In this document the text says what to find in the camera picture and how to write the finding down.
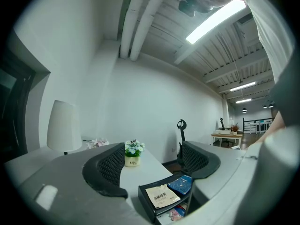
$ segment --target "floor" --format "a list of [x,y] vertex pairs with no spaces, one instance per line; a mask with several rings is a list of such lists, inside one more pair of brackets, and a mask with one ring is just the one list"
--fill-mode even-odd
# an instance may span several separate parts
[[[248,134],[248,133],[245,133],[243,135],[242,141],[240,143],[240,148],[242,150],[247,149],[247,147],[249,147],[251,144],[255,143],[262,135],[263,135],[263,133],[261,133],[261,134]],[[219,145],[220,145],[219,141],[214,142],[214,146],[219,146]],[[223,142],[222,143],[222,148],[231,148],[232,146],[237,146],[237,145],[239,145],[238,140],[236,141],[236,143],[234,143],[234,144],[230,143],[229,145],[228,145],[228,143]],[[175,174],[177,172],[180,172],[180,170],[181,170],[181,167],[178,163],[173,163],[173,164],[166,165],[165,168],[168,169],[173,174]]]

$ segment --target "table lamp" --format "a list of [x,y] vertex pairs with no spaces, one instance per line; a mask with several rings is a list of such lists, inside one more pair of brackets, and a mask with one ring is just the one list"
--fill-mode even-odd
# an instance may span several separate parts
[[47,146],[68,154],[82,146],[79,115],[75,105],[55,100],[50,115]]

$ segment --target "ceiling pipe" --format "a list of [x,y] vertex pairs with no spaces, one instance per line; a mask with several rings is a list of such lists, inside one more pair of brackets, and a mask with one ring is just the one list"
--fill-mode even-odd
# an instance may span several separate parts
[[126,12],[120,50],[120,57],[123,59],[128,57],[132,34],[142,3],[143,0],[131,0],[128,11]]
[[154,20],[155,13],[159,9],[164,0],[150,0],[140,21],[140,24],[135,33],[135,38],[131,48],[130,59],[136,61],[142,45],[145,41],[149,28]]

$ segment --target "blue flower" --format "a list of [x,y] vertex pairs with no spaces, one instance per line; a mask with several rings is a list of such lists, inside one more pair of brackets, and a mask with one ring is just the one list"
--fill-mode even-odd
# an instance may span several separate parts
[[132,154],[135,154],[135,149],[133,149],[133,148],[130,148],[128,151]]

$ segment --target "rectangular light fixture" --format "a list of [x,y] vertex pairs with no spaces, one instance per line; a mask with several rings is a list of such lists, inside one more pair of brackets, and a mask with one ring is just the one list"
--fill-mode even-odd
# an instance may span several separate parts
[[186,40],[191,44],[197,42],[210,30],[218,26],[221,22],[225,21],[227,18],[236,14],[246,7],[246,4],[241,0],[233,0],[230,3],[226,4],[224,7],[219,9],[203,23],[199,25],[188,37]]
[[242,89],[242,88],[246,88],[246,87],[249,87],[249,86],[252,86],[252,85],[255,85],[255,83],[256,82],[251,82],[251,83],[247,83],[247,84],[241,85],[241,86],[236,87],[236,88],[231,88],[230,92],[236,91],[236,90],[239,90],[239,89]]
[[245,100],[241,100],[241,101],[236,101],[236,103],[245,103],[245,102],[249,102],[249,101],[251,101],[251,98],[245,99]]

